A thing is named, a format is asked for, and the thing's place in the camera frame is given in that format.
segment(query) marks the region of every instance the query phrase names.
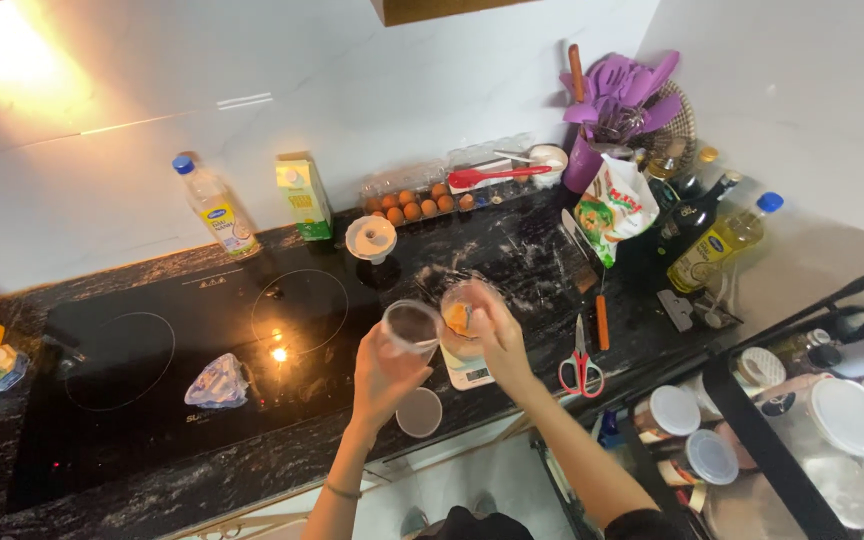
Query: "plastic bag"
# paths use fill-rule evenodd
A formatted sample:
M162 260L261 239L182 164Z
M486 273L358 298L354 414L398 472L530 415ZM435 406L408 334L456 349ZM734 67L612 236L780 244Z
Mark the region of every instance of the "plastic bag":
M619 240L648 229L659 216L659 205L635 163L603 153L602 167L572 215L602 264L612 268Z
M203 409L234 409L246 403L249 383L242 376L242 364L227 352L209 362L185 392L188 405Z

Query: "red spatula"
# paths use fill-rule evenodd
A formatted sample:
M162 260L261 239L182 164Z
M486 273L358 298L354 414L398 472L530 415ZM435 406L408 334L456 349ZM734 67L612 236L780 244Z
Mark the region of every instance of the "red spatula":
M529 176L534 174L545 174L547 172L552 172L552 167L542 165L538 167L512 169L510 171L498 171L494 173L484 173L475 169L463 169L461 171L448 173L448 184L457 190L464 190L475 186L487 178L512 178L514 176Z

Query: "scissors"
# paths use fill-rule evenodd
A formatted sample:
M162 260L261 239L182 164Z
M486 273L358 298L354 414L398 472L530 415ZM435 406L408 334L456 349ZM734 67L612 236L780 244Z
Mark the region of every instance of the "scissors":
M595 362L589 360L589 354L586 352L586 326L582 324L582 313L575 321L575 351L572 352L570 358L563 360L558 364L558 382L561 387L569 394L582 394L586 398L594 398L602 393L602 389L606 387L606 374L602 372ZM562 378L562 369L567 365L572 366L575 372L576 386L572 387L566 384L566 380ZM599 387L594 392L590 392L586 385L598 375Z

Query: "kitchen scale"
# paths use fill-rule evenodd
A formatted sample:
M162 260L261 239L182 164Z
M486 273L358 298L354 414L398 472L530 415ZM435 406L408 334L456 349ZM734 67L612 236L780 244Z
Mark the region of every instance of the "kitchen scale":
M485 358L480 357L473 362L462 362L446 350L442 344L438 345L438 349L441 350L441 356L445 359L448 378L456 390L465 391L470 388L485 387L496 382L489 374Z

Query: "black glass cooktop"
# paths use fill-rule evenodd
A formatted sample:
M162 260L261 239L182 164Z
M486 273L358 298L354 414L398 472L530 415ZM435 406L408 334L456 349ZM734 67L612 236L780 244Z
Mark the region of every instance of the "black glass cooktop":
M359 340L382 316L345 251L302 246L64 303L46 334L7 506L23 510L350 407ZM188 405L225 353L247 402Z

